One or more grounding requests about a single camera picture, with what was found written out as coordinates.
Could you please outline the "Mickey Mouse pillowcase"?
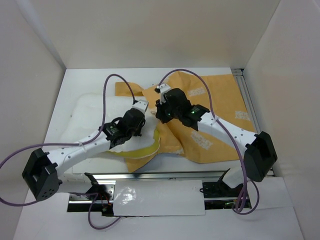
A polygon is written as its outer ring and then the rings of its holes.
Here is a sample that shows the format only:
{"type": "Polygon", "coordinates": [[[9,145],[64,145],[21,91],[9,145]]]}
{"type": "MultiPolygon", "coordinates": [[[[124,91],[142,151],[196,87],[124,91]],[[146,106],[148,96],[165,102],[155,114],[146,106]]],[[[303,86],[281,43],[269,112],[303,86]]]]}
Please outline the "Mickey Mouse pillowcase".
{"type": "Polygon", "coordinates": [[[177,71],[158,87],[130,86],[125,90],[124,83],[116,83],[115,94],[145,97],[157,122],[155,150],[142,157],[126,155],[131,173],[164,153],[198,164],[238,160],[256,138],[232,74],[196,76],[177,71]]]}

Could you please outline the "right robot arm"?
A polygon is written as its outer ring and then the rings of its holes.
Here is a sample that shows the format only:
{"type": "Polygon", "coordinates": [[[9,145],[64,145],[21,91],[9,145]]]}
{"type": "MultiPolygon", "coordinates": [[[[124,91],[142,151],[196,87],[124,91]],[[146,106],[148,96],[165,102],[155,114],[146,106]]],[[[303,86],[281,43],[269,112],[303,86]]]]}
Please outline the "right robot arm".
{"type": "Polygon", "coordinates": [[[209,134],[233,147],[240,155],[240,167],[227,170],[218,184],[223,196],[230,196],[245,180],[261,182],[277,161],[274,144],[268,133],[247,131],[213,115],[202,105],[191,104],[179,88],[162,84],[155,88],[155,92],[159,94],[155,104],[156,118],[163,124],[173,119],[179,120],[184,126],[209,134]]]}

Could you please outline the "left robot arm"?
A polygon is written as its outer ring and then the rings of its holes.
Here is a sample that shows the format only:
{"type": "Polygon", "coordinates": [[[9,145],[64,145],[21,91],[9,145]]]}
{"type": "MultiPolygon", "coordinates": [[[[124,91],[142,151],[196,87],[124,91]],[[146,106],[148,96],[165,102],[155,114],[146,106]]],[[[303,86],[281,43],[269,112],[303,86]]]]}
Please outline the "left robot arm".
{"type": "Polygon", "coordinates": [[[124,144],[132,137],[140,136],[145,125],[145,110],[131,108],[122,117],[105,123],[98,130],[95,140],[85,144],[85,139],[70,147],[61,147],[49,152],[34,150],[22,172],[36,201],[44,201],[57,192],[78,193],[92,200],[105,188],[99,185],[90,173],[67,178],[65,172],[74,165],[97,154],[124,144]]]}

